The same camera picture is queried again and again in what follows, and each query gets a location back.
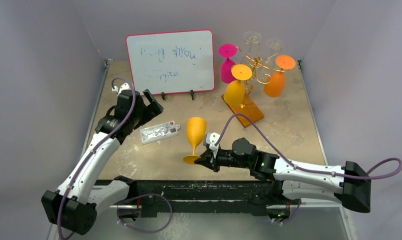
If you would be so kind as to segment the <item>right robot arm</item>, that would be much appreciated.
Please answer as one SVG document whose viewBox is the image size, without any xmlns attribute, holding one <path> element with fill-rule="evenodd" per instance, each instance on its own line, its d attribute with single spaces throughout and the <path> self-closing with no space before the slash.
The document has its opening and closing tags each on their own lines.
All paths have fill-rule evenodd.
<svg viewBox="0 0 402 240">
<path fill-rule="evenodd" d="M 231 149 L 208 148 L 190 163 L 214 172 L 218 172 L 220 167 L 248 169 L 254 178 L 274 182 L 269 196 L 277 204 L 306 198 L 340 203 L 358 213 L 371 211 L 369 175 L 352 161 L 347 161 L 344 166 L 285 161 L 281 156 L 260 151 L 245 138 L 240 138 L 232 143 Z"/>
</svg>

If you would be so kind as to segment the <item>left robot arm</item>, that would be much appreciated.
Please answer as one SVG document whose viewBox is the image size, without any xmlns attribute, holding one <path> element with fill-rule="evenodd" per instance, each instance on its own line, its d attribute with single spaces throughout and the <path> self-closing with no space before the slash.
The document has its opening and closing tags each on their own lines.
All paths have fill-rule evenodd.
<svg viewBox="0 0 402 240">
<path fill-rule="evenodd" d="M 114 180 L 100 193 L 92 189 L 108 160 L 125 138 L 163 112 L 163 107 L 146 89 L 142 93 L 121 90 L 116 105 L 98 121 L 92 141 L 68 178 L 55 191 L 47 190 L 41 202 L 50 223 L 84 235 L 97 216 L 110 205 L 123 201 L 130 205 L 138 198 L 137 189 Z"/>
</svg>

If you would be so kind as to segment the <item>yellow wine glass front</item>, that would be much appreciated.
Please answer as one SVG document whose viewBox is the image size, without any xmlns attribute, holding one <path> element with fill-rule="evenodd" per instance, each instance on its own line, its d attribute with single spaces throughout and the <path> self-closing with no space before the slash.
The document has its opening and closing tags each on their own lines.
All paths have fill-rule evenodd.
<svg viewBox="0 0 402 240">
<path fill-rule="evenodd" d="M 183 158 L 186 164 L 194 165 L 200 158 L 196 154 L 197 147 L 202 143 L 206 134 L 206 121 L 201 117 L 192 117 L 187 121 L 186 137 L 192 147 L 192 153 Z"/>
</svg>

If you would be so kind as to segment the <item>red framed whiteboard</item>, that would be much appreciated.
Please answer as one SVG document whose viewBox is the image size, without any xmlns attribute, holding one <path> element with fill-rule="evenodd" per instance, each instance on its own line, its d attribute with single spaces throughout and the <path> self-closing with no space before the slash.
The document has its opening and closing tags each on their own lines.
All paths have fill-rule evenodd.
<svg viewBox="0 0 402 240">
<path fill-rule="evenodd" d="M 211 30 L 130 34 L 125 42 L 137 91 L 169 95 L 215 88 Z"/>
</svg>

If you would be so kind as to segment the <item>white plastic packaged item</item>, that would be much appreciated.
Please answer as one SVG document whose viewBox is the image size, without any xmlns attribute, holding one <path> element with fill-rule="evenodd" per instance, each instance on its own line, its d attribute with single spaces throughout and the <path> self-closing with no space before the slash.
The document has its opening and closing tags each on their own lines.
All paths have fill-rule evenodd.
<svg viewBox="0 0 402 240">
<path fill-rule="evenodd" d="M 143 145 L 162 141 L 178 135 L 180 125 L 175 121 L 168 121 L 151 127 L 141 129 L 140 137 Z"/>
</svg>

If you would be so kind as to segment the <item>gold wire wine glass rack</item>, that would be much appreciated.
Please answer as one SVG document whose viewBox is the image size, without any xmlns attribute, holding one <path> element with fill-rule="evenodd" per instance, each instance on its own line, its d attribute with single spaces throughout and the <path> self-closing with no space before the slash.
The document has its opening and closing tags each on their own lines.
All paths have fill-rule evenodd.
<svg viewBox="0 0 402 240">
<path fill-rule="evenodd" d="M 251 94 L 254 90 L 254 83 L 259 83 L 264 88 L 265 84 L 268 83 L 268 77 L 275 71 L 281 71 L 278 70 L 278 67 L 275 64 L 275 59 L 277 56 L 284 54 L 281 54 L 280 52 L 279 55 L 273 57 L 271 60 L 266 60 L 267 57 L 262 58 L 259 56 L 259 54 L 256 54 L 253 59 L 248 58 L 249 60 L 247 63 L 241 63 L 243 56 L 246 54 L 246 51 L 243 51 L 238 46 L 236 47 L 238 51 L 236 55 L 231 59 L 235 62 L 235 65 L 244 64 L 250 67 L 253 75 L 249 80 L 244 82 L 245 97 L 242 104 L 234 106 L 226 104 L 223 98 L 225 91 L 221 95 L 221 98 L 233 114 L 243 114 L 249 118 L 248 120 L 246 120 L 241 116 L 237 117 L 237 120 L 239 121 L 241 126 L 247 128 L 251 125 L 252 122 L 256 123 L 265 117 L 264 113 L 259 109 L 259 107 L 254 103 L 251 98 Z"/>
</svg>

